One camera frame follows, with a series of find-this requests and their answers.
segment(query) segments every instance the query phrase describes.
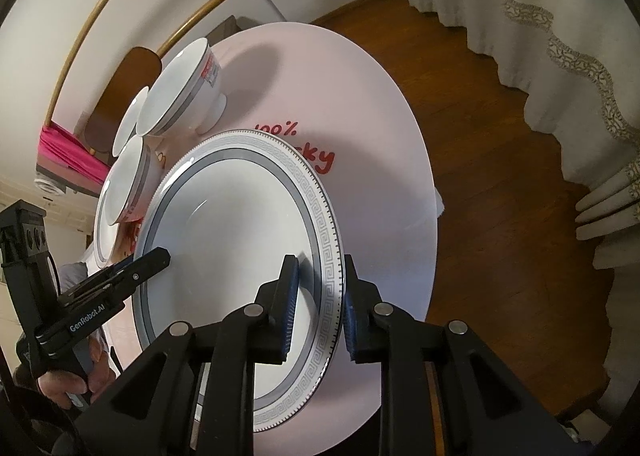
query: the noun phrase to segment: label on bowl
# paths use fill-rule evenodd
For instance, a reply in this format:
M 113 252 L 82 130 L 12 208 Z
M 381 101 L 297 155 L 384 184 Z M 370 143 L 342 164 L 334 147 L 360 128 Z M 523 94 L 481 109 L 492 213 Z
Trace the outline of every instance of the label on bowl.
M 204 66 L 204 70 L 202 70 L 201 77 L 206 80 L 211 87 L 216 83 L 216 78 L 218 77 L 218 72 L 220 71 L 220 65 L 218 61 L 216 61 L 215 57 L 211 53 L 209 58 L 207 58 L 207 63 Z

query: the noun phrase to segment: black cable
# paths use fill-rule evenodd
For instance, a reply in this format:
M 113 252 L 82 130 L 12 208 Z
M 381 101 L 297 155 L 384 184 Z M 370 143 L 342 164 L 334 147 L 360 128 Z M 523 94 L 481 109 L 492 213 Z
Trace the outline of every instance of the black cable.
M 58 270 L 56 268 L 56 263 L 53 260 L 53 256 L 51 252 L 47 251 L 47 256 L 49 257 L 49 261 L 51 262 L 51 266 L 53 267 L 53 273 L 56 274 L 56 287 L 58 289 L 58 295 L 62 295 L 62 290 L 60 290 L 60 278 L 58 277 Z

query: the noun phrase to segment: bowl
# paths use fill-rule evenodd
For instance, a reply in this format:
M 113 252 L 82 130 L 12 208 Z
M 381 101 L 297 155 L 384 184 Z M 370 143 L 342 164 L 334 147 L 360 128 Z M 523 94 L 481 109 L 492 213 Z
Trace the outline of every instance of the bowl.
M 108 225 L 138 221 L 160 185 L 162 166 L 142 136 L 132 136 L 109 172 L 104 215 Z
M 225 106 L 220 64 L 203 37 L 172 59 L 151 86 L 136 132 L 163 138 L 204 134 L 216 125 Z
M 119 157 L 124 146 L 127 145 L 129 139 L 136 134 L 136 124 L 138 123 L 138 115 L 140 114 L 140 109 L 145 103 L 146 95 L 149 93 L 148 86 L 142 88 L 136 97 L 131 101 L 129 107 L 127 108 L 126 113 L 122 117 L 122 121 L 120 122 L 120 126 L 118 127 L 118 131 L 116 132 L 116 137 L 113 141 L 113 149 L 111 150 L 114 158 Z

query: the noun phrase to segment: round pink table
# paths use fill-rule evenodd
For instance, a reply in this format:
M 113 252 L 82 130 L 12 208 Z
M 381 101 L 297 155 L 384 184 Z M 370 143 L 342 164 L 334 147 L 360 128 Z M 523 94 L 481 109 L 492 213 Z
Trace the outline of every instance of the round pink table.
M 161 144 L 166 169 L 217 132 L 277 134 L 320 174 L 358 275 L 423 319 L 436 261 L 435 191 L 420 130 L 391 77 L 348 39 L 294 22 L 246 30 L 213 51 L 222 65 L 225 112 L 207 135 Z M 107 330 L 127 366 L 140 353 L 130 303 Z M 379 406 L 380 367 L 350 362 L 341 336 L 314 396 L 289 421 L 256 433 L 255 454 L 317 454 Z

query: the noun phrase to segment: human hand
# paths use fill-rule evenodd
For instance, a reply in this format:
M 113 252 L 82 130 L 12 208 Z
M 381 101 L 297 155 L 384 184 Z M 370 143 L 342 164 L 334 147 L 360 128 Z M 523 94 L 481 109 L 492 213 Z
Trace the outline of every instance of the human hand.
M 100 341 L 89 337 L 89 354 L 94 362 L 94 368 L 88 375 L 89 390 L 93 393 L 91 403 L 109 387 L 116 379 L 116 374 L 109 367 L 109 356 L 100 346 Z M 70 394 L 86 393 L 87 383 L 78 375 L 66 371 L 50 371 L 38 379 L 38 386 L 44 396 L 53 400 L 62 409 L 71 408 Z

